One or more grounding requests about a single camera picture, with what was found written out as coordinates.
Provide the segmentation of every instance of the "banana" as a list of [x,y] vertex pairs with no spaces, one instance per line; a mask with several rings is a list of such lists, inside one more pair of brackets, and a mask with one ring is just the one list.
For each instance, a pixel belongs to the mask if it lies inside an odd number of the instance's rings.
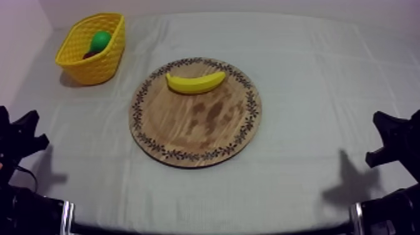
[[220,85],[226,74],[215,72],[203,77],[185,78],[166,74],[167,85],[174,91],[182,94],[201,94],[213,90]]

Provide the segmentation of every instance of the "white wall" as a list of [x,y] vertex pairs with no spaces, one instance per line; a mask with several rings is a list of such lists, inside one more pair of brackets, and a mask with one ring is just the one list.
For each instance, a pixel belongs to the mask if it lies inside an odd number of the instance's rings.
[[10,106],[52,30],[38,1],[0,0],[0,105]]
[[298,14],[420,34],[420,0],[39,0],[55,28],[99,11],[127,16],[201,11]]

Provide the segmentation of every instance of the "wooden plate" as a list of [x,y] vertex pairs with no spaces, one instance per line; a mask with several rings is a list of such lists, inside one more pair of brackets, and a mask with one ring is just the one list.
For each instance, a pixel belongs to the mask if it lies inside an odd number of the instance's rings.
[[[196,78],[224,71],[226,78],[204,94],[169,90],[165,74]],[[133,138],[152,158],[180,168],[202,168],[237,154],[255,135],[261,100],[251,80],[216,59],[188,58],[155,70],[137,89],[129,110]]]

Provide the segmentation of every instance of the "green fruit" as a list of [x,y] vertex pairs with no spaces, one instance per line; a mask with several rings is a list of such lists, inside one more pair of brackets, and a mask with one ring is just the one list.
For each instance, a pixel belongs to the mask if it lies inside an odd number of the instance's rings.
[[92,38],[91,52],[100,53],[103,51],[111,40],[111,34],[106,31],[98,31]]

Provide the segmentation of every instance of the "plastic basket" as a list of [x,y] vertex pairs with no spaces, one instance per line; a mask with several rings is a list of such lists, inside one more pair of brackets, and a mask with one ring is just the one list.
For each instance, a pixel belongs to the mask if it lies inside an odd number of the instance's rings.
[[[102,52],[83,59],[98,31],[109,32],[112,35],[110,42]],[[114,76],[125,44],[123,15],[100,13],[89,16],[71,28],[57,53],[56,64],[81,84],[103,83]]]

